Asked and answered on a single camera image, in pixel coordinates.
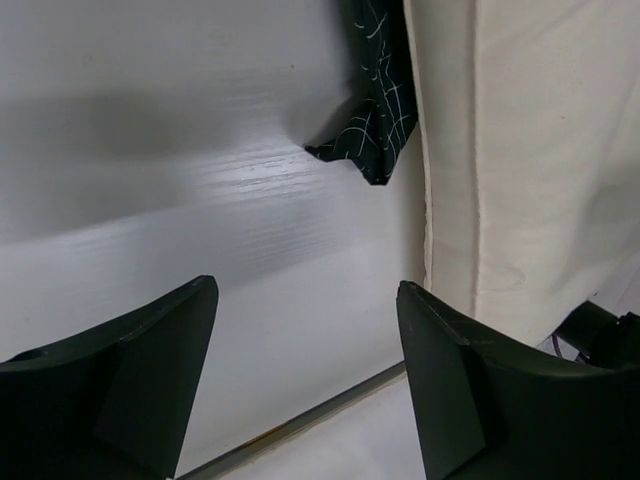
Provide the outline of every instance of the cream colored fabric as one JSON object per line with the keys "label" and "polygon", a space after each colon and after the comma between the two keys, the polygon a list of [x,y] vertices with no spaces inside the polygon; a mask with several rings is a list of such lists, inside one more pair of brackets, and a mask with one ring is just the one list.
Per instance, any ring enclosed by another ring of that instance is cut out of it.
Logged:
{"label": "cream colored fabric", "polygon": [[536,344],[640,247],[640,1],[405,6],[426,285]]}

